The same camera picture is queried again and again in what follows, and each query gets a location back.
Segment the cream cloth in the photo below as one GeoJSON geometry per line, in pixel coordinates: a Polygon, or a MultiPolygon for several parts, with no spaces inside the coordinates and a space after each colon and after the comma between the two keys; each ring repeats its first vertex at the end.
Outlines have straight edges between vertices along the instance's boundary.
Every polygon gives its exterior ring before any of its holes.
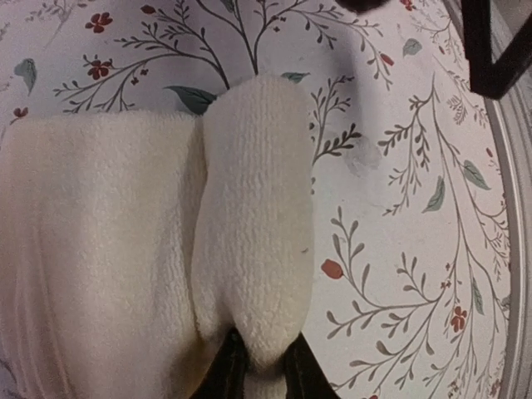
{"type": "Polygon", "coordinates": [[[283,398],[313,286],[309,97],[28,118],[1,148],[1,359],[16,398],[188,398],[231,328],[283,398]]]}

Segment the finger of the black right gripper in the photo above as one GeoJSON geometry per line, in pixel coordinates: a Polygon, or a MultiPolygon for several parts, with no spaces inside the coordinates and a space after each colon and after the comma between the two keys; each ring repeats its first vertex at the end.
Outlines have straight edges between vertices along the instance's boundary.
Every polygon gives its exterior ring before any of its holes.
{"type": "Polygon", "coordinates": [[[470,90],[500,99],[531,68],[530,1],[462,1],[461,17],[465,58],[470,66],[470,90]],[[494,58],[492,37],[496,16],[513,37],[494,58]]]}

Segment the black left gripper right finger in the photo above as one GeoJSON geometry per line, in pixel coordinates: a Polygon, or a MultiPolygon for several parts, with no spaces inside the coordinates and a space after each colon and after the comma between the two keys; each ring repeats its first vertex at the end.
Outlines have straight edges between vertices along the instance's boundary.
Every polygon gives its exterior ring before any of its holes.
{"type": "Polygon", "coordinates": [[[288,399],[338,399],[304,335],[284,353],[284,376],[288,399]]]}

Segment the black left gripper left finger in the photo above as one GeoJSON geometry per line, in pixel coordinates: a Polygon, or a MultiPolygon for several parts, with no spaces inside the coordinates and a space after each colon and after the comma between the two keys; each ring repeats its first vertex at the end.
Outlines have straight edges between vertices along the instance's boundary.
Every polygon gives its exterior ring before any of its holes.
{"type": "Polygon", "coordinates": [[[228,330],[193,399],[243,399],[249,356],[236,328],[228,330]]]}

